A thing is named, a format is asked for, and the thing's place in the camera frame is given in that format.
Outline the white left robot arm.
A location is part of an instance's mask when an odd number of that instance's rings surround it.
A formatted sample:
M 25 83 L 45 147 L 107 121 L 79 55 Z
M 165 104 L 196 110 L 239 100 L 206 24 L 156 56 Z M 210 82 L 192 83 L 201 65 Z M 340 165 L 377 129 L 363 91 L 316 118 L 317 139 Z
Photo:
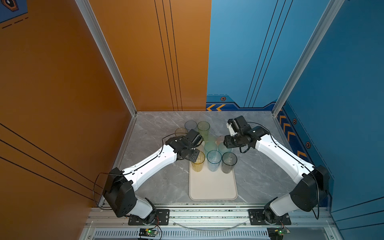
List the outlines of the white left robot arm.
M 107 173 L 103 196 L 116 217 L 136 216 L 150 224 L 156 218 L 157 209 L 148 198 L 138 197 L 139 187 L 164 167 L 178 160 L 197 161 L 200 151 L 197 147 L 203 137 L 190 130 L 186 135 L 166 137 L 163 146 L 155 153 L 129 168 L 112 169 Z

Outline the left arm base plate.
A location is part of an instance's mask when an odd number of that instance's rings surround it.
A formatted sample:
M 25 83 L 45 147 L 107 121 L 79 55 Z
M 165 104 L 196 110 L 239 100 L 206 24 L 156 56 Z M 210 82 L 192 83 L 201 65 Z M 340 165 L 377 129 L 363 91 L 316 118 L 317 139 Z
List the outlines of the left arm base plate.
M 152 211 L 146 218 L 142 219 L 135 215 L 129 216 L 129 226 L 167 226 L 169 224 L 170 210 L 156 209 Z

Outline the tall green glass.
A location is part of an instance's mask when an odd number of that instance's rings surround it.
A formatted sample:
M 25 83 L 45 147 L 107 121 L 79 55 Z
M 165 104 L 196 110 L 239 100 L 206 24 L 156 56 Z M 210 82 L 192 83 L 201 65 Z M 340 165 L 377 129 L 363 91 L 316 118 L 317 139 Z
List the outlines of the tall green glass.
M 198 132 L 203 137 L 204 141 L 207 141 L 207 137 L 210 134 L 210 128 L 211 128 L 210 124 L 206 121 L 200 121 L 197 127 L 198 127 Z

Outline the teal glass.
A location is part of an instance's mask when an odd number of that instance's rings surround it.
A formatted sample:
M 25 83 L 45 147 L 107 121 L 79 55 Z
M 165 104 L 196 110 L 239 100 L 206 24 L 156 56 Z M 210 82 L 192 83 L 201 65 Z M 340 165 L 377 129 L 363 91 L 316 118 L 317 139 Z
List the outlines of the teal glass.
M 232 150 L 227 148 L 224 143 L 218 145 L 218 151 L 223 155 L 224 153 L 231 152 Z
M 216 151 L 218 149 L 218 145 L 215 142 L 205 142 L 204 150 L 206 153 L 210 151 Z

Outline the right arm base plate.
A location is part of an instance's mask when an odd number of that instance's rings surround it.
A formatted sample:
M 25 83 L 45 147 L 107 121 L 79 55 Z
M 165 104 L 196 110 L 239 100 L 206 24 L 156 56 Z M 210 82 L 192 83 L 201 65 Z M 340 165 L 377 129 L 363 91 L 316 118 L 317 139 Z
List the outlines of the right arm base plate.
M 291 218 L 288 214 L 277 216 L 270 210 L 249 209 L 251 225 L 291 225 Z

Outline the tall blue glass front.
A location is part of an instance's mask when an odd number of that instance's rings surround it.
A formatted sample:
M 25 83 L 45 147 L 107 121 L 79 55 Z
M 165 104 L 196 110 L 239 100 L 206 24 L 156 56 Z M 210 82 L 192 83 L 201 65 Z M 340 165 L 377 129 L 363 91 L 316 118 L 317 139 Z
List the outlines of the tall blue glass front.
M 208 169 L 211 172 L 215 172 L 218 170 L 220 166 L 220 162 L 222 160 L 222 154 L 217 150 L 209 151 L 207 155 L 207 160 L 208 160 Z

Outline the small green glass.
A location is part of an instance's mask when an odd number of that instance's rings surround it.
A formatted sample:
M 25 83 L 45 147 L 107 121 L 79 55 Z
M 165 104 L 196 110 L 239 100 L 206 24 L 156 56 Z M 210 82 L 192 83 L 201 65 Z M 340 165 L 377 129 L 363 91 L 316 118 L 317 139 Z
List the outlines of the small green glass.
M 217 140 L 217 137 L 216 136 L 214 136 L 214 135 L 208 135 L 206 138 L 205 138 L 205 141 L 206 142 L 216 142 L 216 140 Z

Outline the tall dark grey glass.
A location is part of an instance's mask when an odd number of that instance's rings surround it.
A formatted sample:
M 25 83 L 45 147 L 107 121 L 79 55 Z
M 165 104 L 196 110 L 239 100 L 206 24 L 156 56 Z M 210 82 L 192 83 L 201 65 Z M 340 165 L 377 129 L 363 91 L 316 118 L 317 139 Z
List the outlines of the tall dark grey glass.
M 232 152 L 226 152 L 222 155 L 222 172 L 229 174 L 237 164 L 238 158 Z

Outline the tall yellow glass front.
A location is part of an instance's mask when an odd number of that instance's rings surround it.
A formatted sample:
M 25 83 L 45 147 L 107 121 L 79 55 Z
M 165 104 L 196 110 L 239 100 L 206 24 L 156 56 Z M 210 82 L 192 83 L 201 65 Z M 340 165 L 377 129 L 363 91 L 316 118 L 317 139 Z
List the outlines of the tall yellow glass front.
M 206 156 L 205 156 L 204 152 L 199 151 L 199 155 L 197 157 L 196 162 L 191 163 L 192 169 L 195 172 L 200 172 L 203 169 L 205 159 L 206 159 Z

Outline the teal glass front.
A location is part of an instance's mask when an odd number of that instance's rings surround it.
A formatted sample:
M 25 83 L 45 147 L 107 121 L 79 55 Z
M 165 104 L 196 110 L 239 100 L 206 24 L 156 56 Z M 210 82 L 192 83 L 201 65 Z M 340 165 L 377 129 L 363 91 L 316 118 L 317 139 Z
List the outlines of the teal glass front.
M 210 151 L 216 151 L 218 149 L 218 145 L 215 142 L 205 142 L 204 150 L 206 153 Z

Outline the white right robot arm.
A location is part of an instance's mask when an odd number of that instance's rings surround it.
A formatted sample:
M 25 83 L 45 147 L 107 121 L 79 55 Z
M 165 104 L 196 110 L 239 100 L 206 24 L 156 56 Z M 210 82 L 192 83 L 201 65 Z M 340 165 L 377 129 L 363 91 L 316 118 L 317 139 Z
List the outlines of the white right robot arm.
M 224 145 L 229 148 L 248 150 L 253 148 L 266 155 L 296 183 L 288 194 L 277 197 L 264 206 L 262 217 L 267 224 L 279 223 L 283 216 L 296 211 L 320 215 L 320 203 L 329 194 L 330 175 L 324 166 L 314 166 L 280 144 L 264 126 L 251 127 L 243 116 L 229 119 Z

